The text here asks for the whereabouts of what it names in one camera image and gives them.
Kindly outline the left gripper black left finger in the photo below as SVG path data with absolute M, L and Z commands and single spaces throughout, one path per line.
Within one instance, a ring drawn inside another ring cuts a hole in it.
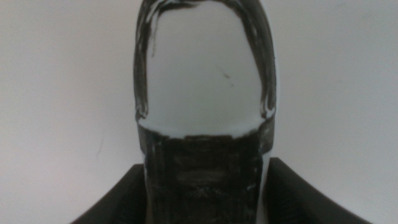
M 122 179 L 72 224 L 144 224 L 144 166 L 133 165 Z

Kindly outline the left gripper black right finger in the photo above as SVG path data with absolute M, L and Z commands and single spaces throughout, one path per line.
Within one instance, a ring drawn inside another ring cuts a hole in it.
M 278 157 L 270 159 L 264 190 L 270 224 L 369 224 L 323 195 Z

